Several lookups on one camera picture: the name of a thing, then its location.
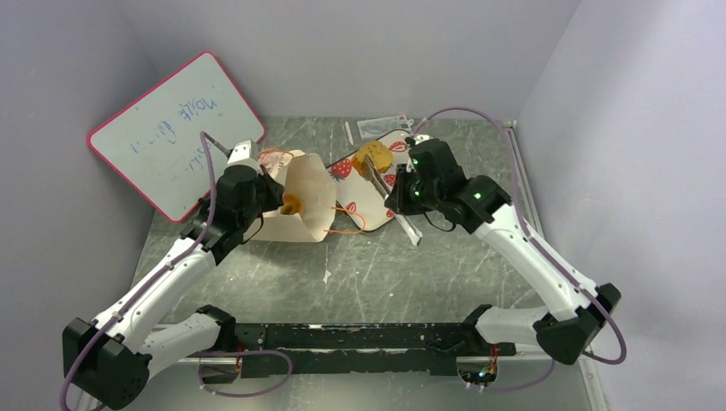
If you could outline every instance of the strawberry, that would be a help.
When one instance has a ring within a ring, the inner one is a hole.
[[[406,151],[406,143],[403,141],[397,141],[388,147],[389,150],[392,152],[405,152]]]
[[[396,175],[395,174],[386,174],[384,176],[384,181],[389,186],[393,187],[396,184]]]
[[[340,181],[345,177],[350,176],[350,171],[352,169],[353,165],[351,165],[350,160],[344,158],[330,167],[330,174],[333,178]]]

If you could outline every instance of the wall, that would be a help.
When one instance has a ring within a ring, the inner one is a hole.
[[[267,116],[513,119],[579,0],[119,0],[160,74],[217,53]]]
[[[583,0],[519,119],[550,241],[623,292],[614,410],[726,401],[724,39],[724,2]]]
[[[131,282],[152,209],[85,138],[157,80],[115,3],[0,4],[2,409],[57,409],[63,327]]]

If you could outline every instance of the gray marble table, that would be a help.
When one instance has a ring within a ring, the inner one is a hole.
[[[268,132],[261,146],[317,152],[330,164],[363,143],[354,120],[263,118]],[[511,192],[506,146],[492,126],[433,120],[426,132],[451,145],[468,176],[487,174]],[[320,243],[251,241],[195,284],[164,322],[180,322],[205,304],[239,322],[262,323],[458,322],[483,303],[542,304],[506,260],[463,229],[444,233],[423,218],[414,221],[424,234],[418,248],[395,221],[370,234],[331,234]],[[354,229],[341,213],[333,227]],[[157,213],[134,282],[166,254],[181,228]],[[326,271],[331,275],[324,282]]]

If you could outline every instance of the white paper bag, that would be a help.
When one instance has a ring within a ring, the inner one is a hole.
[[[303,211],[302,215],[283,215],[279,209],[266,212],[262,215],[265,224],[259,233],[254,235],[260,226],[257,219],[245,238],[254,235],[252,240],[257,241],[322,241],[336,217],[333,209],[336,206],[336,184],[320,156],[300,150],[267,152],[262,155],[260,163],[276,182],[285,186],[285,194],[302,200]]]

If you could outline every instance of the metal tongs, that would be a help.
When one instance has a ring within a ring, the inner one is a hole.
[[[373,184],[376,191],[381,194],[384,201],[388,198],[390,195],[390,189],[386,186],[383,177],[376,170],[376,165],[368,156],[366,156],[366,159],[363,162],[363,178]],[[406,232],[406,235],[408,235],[411,243],[418,247],[421,243],[421,239],[424,238],[424,235],[421,234],[421,230],[416,227],[416,224],[414,224],[408,216],[402,216],[395,213],[393,215],[396,216],[396,220],[401,227],[403,227],[403,231]]]

